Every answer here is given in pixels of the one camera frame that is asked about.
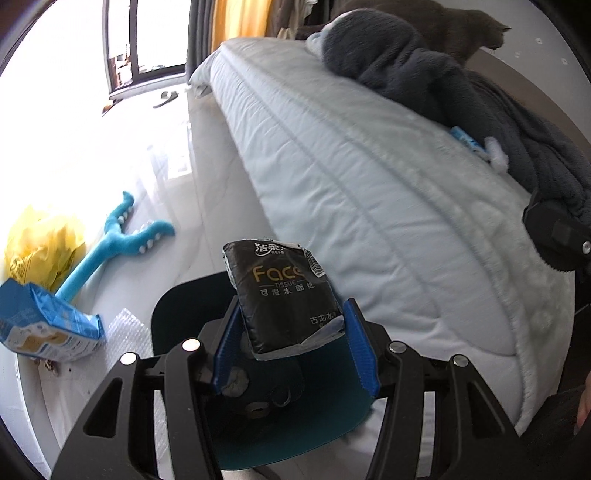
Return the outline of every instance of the human hand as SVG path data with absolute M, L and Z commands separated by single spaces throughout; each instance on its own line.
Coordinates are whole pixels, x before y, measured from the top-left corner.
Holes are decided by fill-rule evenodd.
M 575 427 L 575 432 L 578 432 L 580 428 L 583 426 L 583 423 L 587 419 L 589 412 L 591 411 L 591 372 L 587 375 L 587 379 L 585 380 L 585 390 L 581 395 L 581 400 L 579 401 L 579 411 L 577 412 L 577 424 Z

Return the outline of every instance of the window frame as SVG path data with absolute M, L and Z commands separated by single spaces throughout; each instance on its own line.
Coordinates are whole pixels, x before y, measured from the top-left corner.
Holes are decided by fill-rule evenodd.
M 150 72 L 139 72 L 138 64 L 138 0 L 129 0 L 129 59 L 131 62 L 131 83 L 116 86 L 113 83 L 111 70 L 109 68 L 109 3 L 111 0 L 103 0 L 102 30 L 103 30 L 103 60 L 105 74 L 109 84 L 109 98 L 119 100 L 140 93 L 156 90 L 161 87 L 178 85 L 184 81 L 185 63 L 163 67 Z M 187 19 L 187 27 L 190 25 L 190 18 Z

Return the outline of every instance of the yellow plastic bag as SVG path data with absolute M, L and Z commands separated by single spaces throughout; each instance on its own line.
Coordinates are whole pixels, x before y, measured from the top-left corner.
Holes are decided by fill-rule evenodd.
M 29 205 L 10 229 L 4 261 L 9 277 L 55 293 L 85 255 L 81 221 Z

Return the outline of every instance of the bed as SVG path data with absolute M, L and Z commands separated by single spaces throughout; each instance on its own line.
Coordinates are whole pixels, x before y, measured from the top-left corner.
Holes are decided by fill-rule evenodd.
M 190 83 L 213 92 L 278 239 L 313 251 L 391 338 L 467 355 L 522 433 L 557 388 L 574 313 L 573 275 L 543 263 L 522 226 L 527 192 L 445 129 L 328 73 L 303 43 L 227 41 Z M 383 409 L 278 472 L 361 478 Z M 424 424 L 423 475 L 432 405 Z

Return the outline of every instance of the black tissue pack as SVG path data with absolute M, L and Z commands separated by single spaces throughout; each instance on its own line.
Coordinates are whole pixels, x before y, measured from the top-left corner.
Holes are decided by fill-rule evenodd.
M 324 270 L 298 244 L 240 240 L 223 247 L 254 357 L 300 355 L 344 334 Z

